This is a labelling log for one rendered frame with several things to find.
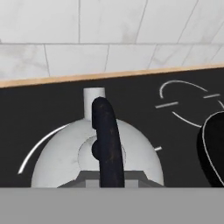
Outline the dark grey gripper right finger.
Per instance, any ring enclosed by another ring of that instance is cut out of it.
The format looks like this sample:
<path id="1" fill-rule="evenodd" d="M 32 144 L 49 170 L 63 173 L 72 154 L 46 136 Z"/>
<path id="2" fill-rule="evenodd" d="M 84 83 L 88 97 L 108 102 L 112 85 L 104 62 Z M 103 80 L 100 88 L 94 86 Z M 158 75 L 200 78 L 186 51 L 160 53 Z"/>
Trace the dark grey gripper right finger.
<path id="1" fill-rule="evenodd" d="M 125 171 L 124 184 L 126 187 L 162 187 L 159 183 L 147 179 L 143 171 Z"/>

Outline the white kettle with black handle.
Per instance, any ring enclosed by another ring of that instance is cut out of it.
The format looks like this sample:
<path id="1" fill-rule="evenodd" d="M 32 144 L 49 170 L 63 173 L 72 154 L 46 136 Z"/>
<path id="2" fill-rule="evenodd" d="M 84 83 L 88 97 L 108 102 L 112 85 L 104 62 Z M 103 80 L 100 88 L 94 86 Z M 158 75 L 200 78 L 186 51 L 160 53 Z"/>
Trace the white kettle with black handle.
<path id="1" fill-rule="evenodd" d="M 99 171 L 99 162 L 92 154 L 96 132 L 92 128 L 91 106 L 103 97 L 103 87 L 83 90 L 84 118 L 60 130 L 42 150 L 31 178 L 33 187 L 60 187 L 74 180 L 81 171 Z M 147 179 L 164 184 L 158 154 L 147 137 L 132 125 L 119 120 L 124 171 L 143 171 Z"/>

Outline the black pan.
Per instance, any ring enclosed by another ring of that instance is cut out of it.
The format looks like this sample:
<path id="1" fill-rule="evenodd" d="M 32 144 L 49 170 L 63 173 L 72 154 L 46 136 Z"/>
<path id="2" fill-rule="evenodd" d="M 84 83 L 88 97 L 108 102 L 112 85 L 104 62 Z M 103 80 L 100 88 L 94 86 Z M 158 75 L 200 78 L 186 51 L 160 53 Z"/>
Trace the black pan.
<path id="1" fill-rule="evenodd" d="M 224 187 L 224 111 L 210 115 L 197 136 L 199 163 L 211 187 Z"/>

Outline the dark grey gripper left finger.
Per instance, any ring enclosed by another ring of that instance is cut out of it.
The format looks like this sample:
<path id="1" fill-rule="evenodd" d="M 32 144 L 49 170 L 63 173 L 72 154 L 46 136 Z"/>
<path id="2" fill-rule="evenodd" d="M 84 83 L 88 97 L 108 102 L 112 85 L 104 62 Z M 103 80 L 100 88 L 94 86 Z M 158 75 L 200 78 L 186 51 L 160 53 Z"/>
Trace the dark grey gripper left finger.
<path id="1" fill-rule="evenodd" d="M 81 171 L 78 177 L 61 187 L 99 187 L 100 173 L 98 171 Z"/>

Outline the black hob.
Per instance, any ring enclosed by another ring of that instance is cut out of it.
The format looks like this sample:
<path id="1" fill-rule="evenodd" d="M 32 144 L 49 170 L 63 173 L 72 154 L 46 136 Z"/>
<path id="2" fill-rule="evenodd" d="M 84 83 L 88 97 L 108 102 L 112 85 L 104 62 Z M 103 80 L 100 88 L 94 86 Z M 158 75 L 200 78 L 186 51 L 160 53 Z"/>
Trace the black hob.
<path id="1" fill-rule="evenodd" d="M 199 126 L 224 110 L 224 68 L 0 88 L 0 187 L 28 187 L 54 130 L 83 117 L 84 88 L 105 88 L 118 119 L 158 149 L 169 187 L 207 187 Z"/>

